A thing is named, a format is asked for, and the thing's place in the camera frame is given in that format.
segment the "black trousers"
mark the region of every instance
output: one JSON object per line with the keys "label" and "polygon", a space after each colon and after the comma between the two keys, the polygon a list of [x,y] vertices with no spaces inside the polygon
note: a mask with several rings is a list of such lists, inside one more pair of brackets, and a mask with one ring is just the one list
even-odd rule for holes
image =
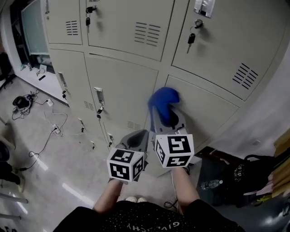
{"label": "black trousers", "polygon": [[12,173],[12,166],[7,162],[0,162],[0,179],[20,184],[20,178]]}

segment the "black shirt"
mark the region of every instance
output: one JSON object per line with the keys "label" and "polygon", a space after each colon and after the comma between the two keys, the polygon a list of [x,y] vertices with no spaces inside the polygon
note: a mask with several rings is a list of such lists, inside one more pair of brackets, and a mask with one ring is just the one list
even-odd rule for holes
{"label": "black shirt", "polygon": [[244,230],[202,200],[192,202],[184,215],[149,202],[119,201],[106,215],[77,207],[54,230],[120,232],[243,232]]}

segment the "forearm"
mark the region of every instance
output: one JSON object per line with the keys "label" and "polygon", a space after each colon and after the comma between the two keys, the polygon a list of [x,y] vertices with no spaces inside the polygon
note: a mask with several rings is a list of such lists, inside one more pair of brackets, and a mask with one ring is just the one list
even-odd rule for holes
{"label": "forearm", "polygon": [[198,192],[183,168],[173,169],[173,180],[179,205],[184,211],[190,203],[199,199]]}
{"label": "forearm", "polygon": [[111,180],[107,184],[103,194],[96,202],[93,210],[99,214],[104,214],[113,209],[120,196],[122,186],[123,183],[121,181],[117,179]]}

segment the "foot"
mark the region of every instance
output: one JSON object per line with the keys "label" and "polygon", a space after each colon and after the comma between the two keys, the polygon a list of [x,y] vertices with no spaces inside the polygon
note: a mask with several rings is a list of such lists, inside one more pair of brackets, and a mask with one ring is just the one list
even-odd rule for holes
{"label": "foot", "polygon": [[136,203],[136,202],[137,202],[137,198],[136,198],[136,197],[128,197],[128,198],[126,199],[126,201],[131,201],[131,202]]}
{"label": "foot", "polygon": [[140,202],[147,202],[147,200],[145,198],[139,198],[137,203],[140,203]]}
{"label": "foot", "polygon": [[25,178],[23,176],[19,176],[19,178],[20,178],[20,184],[17,185],[18,186],[18,191],[20,193],[23,193],[24,185],[25,185]]}

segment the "person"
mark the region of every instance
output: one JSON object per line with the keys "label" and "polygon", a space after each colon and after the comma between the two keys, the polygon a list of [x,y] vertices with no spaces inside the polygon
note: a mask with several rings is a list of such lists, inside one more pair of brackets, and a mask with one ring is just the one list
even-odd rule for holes
{"label": "person", "polygon": [[54,232],[60,231],[212,231],[243,232],[244,230],[224,218],[211,206],[200,200],[183,168],[173,169],[180,214],[156,204],[141,200],[117,202],[123,183],[117,179],[108,182],[93,209],[77,207]]}
{"label": "person", "polygon": [[20,193],[24,191],[25,179],[23,176],[17,176],[12,173],[12,166],[7,162],[0,162],[0,179],[13,182],[17,184]]}

